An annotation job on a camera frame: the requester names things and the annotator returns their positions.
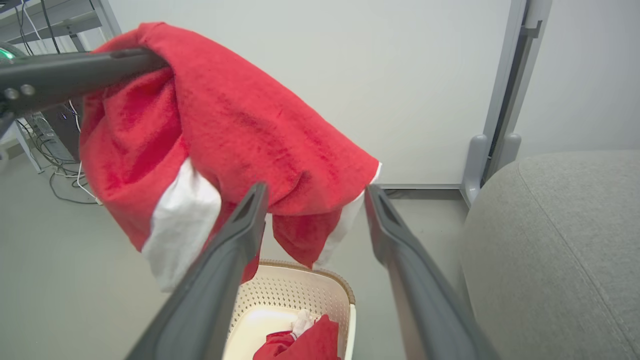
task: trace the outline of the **white plastic basket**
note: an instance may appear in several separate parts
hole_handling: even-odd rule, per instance
[[[351,360],[356,307],[349,284],[333,272],[272,260],[260,261],[255,277],[238,289],[223,360],[253,359],[266,336],[290,330],[302,309],[340,325],[337,355]]]

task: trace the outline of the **red garment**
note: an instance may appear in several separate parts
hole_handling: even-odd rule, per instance
[[[253,360],[336,360],[338,354],[337,322],[323,315],[297,340],[291,331],[267,335],[267,342],[256,351]]]
[[[269,75],[191,31],[142,24],[96,52],[141,46],[170,66],[86,96],[80,157],[161,286],[177,284],[257,181],[269,186],[287,253],[309,267],[324,257],[328,236],[341,234],[341,209],[377,176],[378,161]],[[256,268],[257,259],[245,281]]]

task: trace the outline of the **gray floor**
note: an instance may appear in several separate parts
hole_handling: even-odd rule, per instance
[[[166,295],[109,213],[56,199],[48,174],[36,174],[25,155],[0,174],[0,359],[122,359]],[[64,181],[56,180],[62,194],[86,200]],[[461,289],[456,240],[467,207],[459,195],[393,203]],[[262,256],[290,259],[269,226]],[[374,259],[364,211],[327,268],[355,292],[353,358],[404,358],[389,280]]]

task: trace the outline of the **green light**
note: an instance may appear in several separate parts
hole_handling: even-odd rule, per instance
[[[8,59],[13,59],[15,57],[15,55],[4,49],[0,49],[0,54],[4,55],[4,57]]]

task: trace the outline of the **gray ottoman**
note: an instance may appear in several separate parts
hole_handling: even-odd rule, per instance
[[[503,359],[639,358],[640,152],[509,164],[462,242],[474,315]]]

